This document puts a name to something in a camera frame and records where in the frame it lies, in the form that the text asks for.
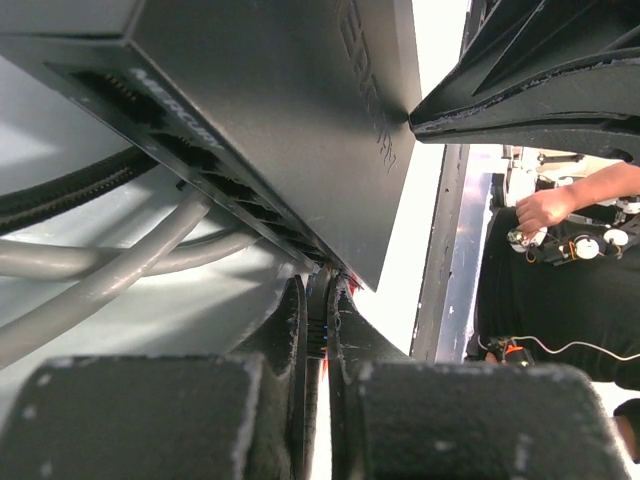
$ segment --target black braided hose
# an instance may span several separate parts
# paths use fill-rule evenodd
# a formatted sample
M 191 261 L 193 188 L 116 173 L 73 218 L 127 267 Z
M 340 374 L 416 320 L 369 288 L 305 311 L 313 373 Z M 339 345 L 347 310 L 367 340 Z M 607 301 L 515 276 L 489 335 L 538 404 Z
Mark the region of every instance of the black braided hose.
M 151 170 L 157 162 L 128 148 L 81 170 L 0 196 L 0 235 L 43 222 Z

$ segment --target black plastic housing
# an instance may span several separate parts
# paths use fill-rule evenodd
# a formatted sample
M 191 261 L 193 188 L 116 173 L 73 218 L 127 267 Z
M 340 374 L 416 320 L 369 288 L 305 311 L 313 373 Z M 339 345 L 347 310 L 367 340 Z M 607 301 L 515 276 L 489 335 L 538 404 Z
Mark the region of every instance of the black plastic housing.
M 415 142 L 411 2 L 0 0 L 0 10 L 1 55 L 299 260 L 377 287 Z

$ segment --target black shirt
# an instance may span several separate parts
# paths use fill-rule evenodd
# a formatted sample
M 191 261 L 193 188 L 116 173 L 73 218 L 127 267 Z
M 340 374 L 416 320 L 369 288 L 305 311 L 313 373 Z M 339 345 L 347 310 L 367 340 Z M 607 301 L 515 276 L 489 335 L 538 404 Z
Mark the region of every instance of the black shirt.
M 507 232 L 517 226 L 515 211 L 502 209 L 489 232 L 478 286 L 481 339 L 532 335 L 553 350 L 578 340 L 621 357 L 640 353 L 640 246 L 620 259 L 597 257 L 557 267 L 531 264 L 507 242 Z M 549 233 L 561 236 L 591 228 L 563 222 Z M 573 365 L 593 381 L 640 390 L 640 359 L 620 362 L 584 346 L 550 355 L 533 341 L 519 343 L 537 361 Z

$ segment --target mercury logo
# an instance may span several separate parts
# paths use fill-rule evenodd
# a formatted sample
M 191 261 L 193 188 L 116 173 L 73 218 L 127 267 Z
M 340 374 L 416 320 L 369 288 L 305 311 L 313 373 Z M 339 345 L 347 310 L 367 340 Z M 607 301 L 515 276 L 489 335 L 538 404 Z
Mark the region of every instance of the mercury logo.
M 336 9 L 340 7 L 340 1 L 336 1 Z M 382 109 L 378 83 L 371 68 L 371 56 L 367 47 L 358 6 L 354 0 L 350 0 L 344 15 L 338 18 L 342 39 L 351 60 L 353 72 L 360 85 L 360 95 L 371 118 L 376 133 L 378 134 L 378 146 L 384 165 L 388 171 L 396 165 L 396 155 L 393 153 L 393 142 L 389 134 L 389 122 Z
M 221 146 L 213 135 L 207 132 L 191 114 L 187 113 L 184 107 L 174 100 L 171 95 L 158 84 L 158 82 L 149 78 L 147 72 L 141 68 L 131 68 L 129 69 L 129 72 L 132 73 L 151 93 L 153 93 L 158 100 L 169 107 L 169 109 L 174 112 L 178 118 L 180 118 L 180 120 L 182 120 L 196 135 L 198 135 L 198 137 L 212 147 Z

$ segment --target gray hose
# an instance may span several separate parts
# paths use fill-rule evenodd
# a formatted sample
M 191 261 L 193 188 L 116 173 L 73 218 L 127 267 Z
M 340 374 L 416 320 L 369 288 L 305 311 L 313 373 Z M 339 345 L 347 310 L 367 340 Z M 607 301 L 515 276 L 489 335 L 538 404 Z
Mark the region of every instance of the gray hose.
M 145 276 L 180 272 L 212 263 L 256 243 L 249 228 L 178 247 Z M 118 248 L 82 248 L 0 240 L 0 277 L 31 280 L 72 280 L 86 277 L 124 253 Z
M 127 290 L 202 220 L 211 203 L 193 192 L 136 245 L 102 269 L 0 328 L 0 369 L 93 315 Z

